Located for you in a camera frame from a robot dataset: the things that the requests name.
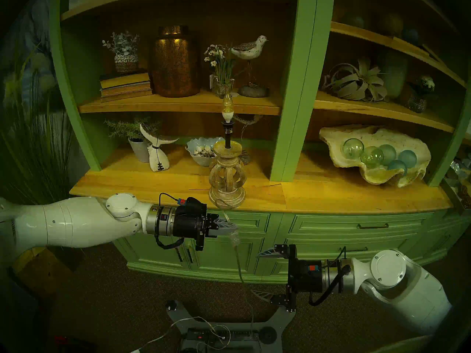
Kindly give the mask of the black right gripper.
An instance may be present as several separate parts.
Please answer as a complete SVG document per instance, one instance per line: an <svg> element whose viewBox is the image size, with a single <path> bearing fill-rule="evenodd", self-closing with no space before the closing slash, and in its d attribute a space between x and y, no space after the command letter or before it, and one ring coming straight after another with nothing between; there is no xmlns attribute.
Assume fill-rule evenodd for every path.
<svg viewBox="0 0 471 353"><path fill-rule="evenodd" d="M287 312L295 312L296 296L300 292L309 292L309 304L318 306L322 299L313 301L314 292L323 292L323 269L320 260L300 260L297 258L296 245L274 245L272 248L257 254L257 258L288 259L287 302L285 294L253 290L257 298L269 304L284 306Z"/></svg>

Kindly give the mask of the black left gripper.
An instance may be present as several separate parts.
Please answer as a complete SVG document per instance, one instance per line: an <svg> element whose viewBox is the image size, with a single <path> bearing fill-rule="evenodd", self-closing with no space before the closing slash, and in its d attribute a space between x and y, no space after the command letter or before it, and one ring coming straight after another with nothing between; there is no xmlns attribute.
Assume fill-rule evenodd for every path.
<svg viewBox="0 0 471 353"><path fill-rule="evenodd" d="M226 218L207 211L207 204L197 199L179 199L176 208L176 237L195 240L196 250L203 250L206 237L210 230L217 230L217 236L230 236L238 233L239 227L230 224Z"/></svg>

